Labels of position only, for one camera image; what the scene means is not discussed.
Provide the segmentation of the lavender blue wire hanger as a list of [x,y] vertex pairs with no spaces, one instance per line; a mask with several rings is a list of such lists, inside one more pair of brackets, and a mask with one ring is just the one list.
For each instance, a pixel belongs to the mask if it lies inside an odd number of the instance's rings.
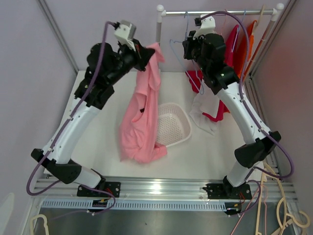
[[[245,17],[246,17],[246,9],[244,10],[244,14],[243,14],[243,17],[242,17],[242,23],[244,22]],[[238,40],[238,36],[239,36],[239,32],[240,32],[240,28],[241,28],[241,26],[238,25],[231,52],[234,52],[234,50],[236,48],[237,40]]]

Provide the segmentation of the white t shirt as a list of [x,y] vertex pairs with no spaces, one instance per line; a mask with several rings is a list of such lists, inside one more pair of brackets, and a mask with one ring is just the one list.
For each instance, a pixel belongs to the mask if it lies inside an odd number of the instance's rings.
[[205,91],[204,94],[197,94],[193,100],[191,111],[189,113],[196,126],[211,135],[215,135],[218,124],[206,115],[209,115],[212,118],[217,117],[219,101],[220,100],[217,96],[211,91]]

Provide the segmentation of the orange t shirt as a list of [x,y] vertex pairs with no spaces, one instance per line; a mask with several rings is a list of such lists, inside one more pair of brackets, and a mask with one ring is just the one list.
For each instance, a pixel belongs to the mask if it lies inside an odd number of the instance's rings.
[[242,71],[243,71],[243,66],[246,60],[246,52],[248,52],[248,60],[251,58],[251,52],[252,52],[252,47],[254,44],[254,31],[255,28],[257,27],[257,20],[254,20],[247,28],[247,34],[248,34],[248,39],[249,39],[249,46],[248,46],[248,51],[246,50],[247,43],[246,43],[246,38],[245,36],[240,42],[240,45],[234,55],[234,70],[237,74],[237,76],[240,78]]

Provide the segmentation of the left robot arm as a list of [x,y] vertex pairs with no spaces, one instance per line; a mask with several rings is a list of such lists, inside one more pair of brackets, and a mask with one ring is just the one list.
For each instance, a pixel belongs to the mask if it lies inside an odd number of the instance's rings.
[[72,152],[89,123],[114,94],[114,85],[131,69],[145,71],[157,52],[157,45],[143,47],[138,40],[134,49],[118,44],[117,52],[108,43],[95,44],[87,56],[84,79],[74,92],[69,116],[42,149],[35,148],[31,157],[64,184],[88,187],[94,196],[105,192],[105,179],[96,171],[72,160]]

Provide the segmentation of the beige wooden hanger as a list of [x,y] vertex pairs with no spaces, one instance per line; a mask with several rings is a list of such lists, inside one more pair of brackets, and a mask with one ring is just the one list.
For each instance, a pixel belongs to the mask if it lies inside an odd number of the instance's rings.
[[[252,32],[251,32],[251,36],[252,36],[252,38],[253,38],[253,41],[254,41],[254,38],[255,38],[255,37],[254,37],[254,33],[255,33],[256,29],[258,28],[260,22],[262,21],[265,8],[266,8],[266,5],[263,4],[263,5],[262,5],[262,8],[261,8],[261,10],[260,10],[259,18],[258,18],[258,19],[256,20],[256,22],[253,24]],[[257,53],[258,53],[259,47],[260,47],[260,45],[258,45],[258,46],[256,47],[256,49],[255,49],[255,51],[254,51],[254,54],[253,54],[253,55],[251,56],[251,58],[250,58],[250,62],[249,62],[249,66],[250,66],[250,67],[252,66],[253,62],[255,61],[255,57],[256,57],[256,55],[257,55]]]

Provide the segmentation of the pink wire hanger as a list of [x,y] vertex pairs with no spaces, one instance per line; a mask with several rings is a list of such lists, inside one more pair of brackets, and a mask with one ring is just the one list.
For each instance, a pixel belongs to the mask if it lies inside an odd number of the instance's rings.
[[216,32],[215,32],[216,34],[219,34],[219,35],[222,35],[222,34],[223,34],[223,31],[224,31],[226,22],[227,22],[227,15],[224,15],[223,24],[216,30]]

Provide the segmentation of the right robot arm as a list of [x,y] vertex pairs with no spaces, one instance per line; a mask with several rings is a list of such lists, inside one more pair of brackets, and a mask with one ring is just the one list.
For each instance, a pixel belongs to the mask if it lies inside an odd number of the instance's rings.
[[236,162],[223,179],[223,194],[227,199],[234,198],[244,191],[253,167],[273,151],[281,135],[262,122],[244,95],[234,69],[224,62],[226,45],[221,35],[198,36],[192,30],[182,45],[184,59],[197,63],[203,74],[203,83],[226,105],[243,135],[245,144],[235,149]]

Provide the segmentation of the magenta t shirt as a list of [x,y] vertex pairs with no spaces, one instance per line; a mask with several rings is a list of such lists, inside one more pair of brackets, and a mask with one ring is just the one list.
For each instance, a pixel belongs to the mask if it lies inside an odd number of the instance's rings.
[[[226,40],[226,50],[225,50],[225,62],[228,66],[233,66],[233,60],[234,60],[234,50],[237,46],[237,38],[239,35],[239,26],[236,25],[232,29],[228,39]],[[199,93],[201,90],[201,82],[203,79],[202,72],[200,70],[188,70],[185,72],[185,74],[189,77],[188,81],[191,84],[192,91],[195,93]],[[218,122],[223,120],[224,113],[229,113],[228,108],[220,101],[218,103],[217,109],[214,108],[214,112],[211,112],[212,114],[209,114],[209,111],[201,111],[201,114],[205,117],[209,118],[213,122]]]

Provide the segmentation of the light pink t shirt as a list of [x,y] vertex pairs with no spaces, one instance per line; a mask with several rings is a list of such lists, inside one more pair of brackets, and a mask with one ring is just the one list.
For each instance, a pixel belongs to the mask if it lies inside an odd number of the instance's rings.
[[158,43],[148,48],[155,52],[145,71],[138,71],[136,86],[119,126],[120,159],[141,164],[156,161],[167,154],[165,145],[157,142],[158,97],[161,78],[159,62],[165,59]]

